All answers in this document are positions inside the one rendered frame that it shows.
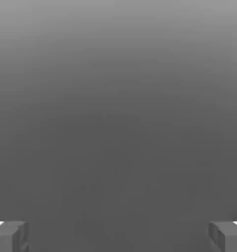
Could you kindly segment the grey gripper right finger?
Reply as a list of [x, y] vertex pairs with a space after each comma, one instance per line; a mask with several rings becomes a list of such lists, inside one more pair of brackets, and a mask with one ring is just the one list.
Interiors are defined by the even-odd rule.
[[237, 221], [211, 221], [208, 237], [212, 252], [237, 252]]

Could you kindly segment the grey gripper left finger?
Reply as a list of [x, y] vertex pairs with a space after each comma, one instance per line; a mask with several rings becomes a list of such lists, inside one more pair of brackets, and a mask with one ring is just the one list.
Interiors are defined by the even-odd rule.
[[30, 252], [28, 222], [0, 221], [0, 252]]

